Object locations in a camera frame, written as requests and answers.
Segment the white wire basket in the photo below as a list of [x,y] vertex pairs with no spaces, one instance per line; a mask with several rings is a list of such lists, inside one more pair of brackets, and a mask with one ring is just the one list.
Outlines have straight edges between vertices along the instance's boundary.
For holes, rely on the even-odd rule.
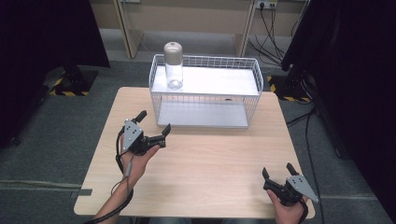
[[263,80],[256,59],[183,56],[183,87],[174,91],[156,54],[148,84],[159,126],[248,128]]

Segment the hand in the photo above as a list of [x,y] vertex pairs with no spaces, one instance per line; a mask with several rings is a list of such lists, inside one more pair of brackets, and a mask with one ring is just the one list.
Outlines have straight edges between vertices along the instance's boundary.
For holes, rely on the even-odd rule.
[[300,203],[296,203],[291,207],[287,207],[280,203],[279,199],[276,197],[270,189],[267,190],[267,194],[270,197],[276,213],[276,223],[277,224],[294,224],[299,223],[301,216],[303,215],[303,206]]
[[[123,138],[124,135],[121,136],[120,138],[120,144],[123,144]],[[154,146],[151,149],[148,150],[148,152],[144,156],[136,156],[134,155],[131,151],[128,151],[127,153],[123,154],[121,156],[121,161],[122,161],[122,167],[123,171],[126,172],[128,163],[132,159],[132,170],[128,178],[129,186],[134,187],[136,184],[137,180],[142,177],[142,175],[146,171],[146,165],[149,162],[149,159],[157,153],[157,151],[160,149],[160,146]]]

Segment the wooden table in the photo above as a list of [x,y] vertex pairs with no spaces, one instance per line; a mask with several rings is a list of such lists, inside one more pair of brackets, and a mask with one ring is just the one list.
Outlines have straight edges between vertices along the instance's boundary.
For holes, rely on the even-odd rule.
[[[121,179],[115,158],[116,137],[125,119],[142,110],[148,115],[139,126],[145,135],[161,133],[148,88],[121,88],[108,116],[75,212],[94,215]],[[262,189],[265,166],[271,179],[285,184],[287,162],[301,172],[276,96],[263,92],[248,129],[173,127],[166,148],[149,161],[134,187],[134,198],[121,211],[137,217],[272,218],[271,201]],[[309,201],[307,218],[315,215]]]

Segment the power outlet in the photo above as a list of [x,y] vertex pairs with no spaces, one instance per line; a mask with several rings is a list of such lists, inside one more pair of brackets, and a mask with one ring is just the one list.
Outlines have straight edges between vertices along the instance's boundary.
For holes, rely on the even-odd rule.
[[277,0],[257,0],[256,8],[262,8],[262,3],[264,4],[264,9],[275,9]]

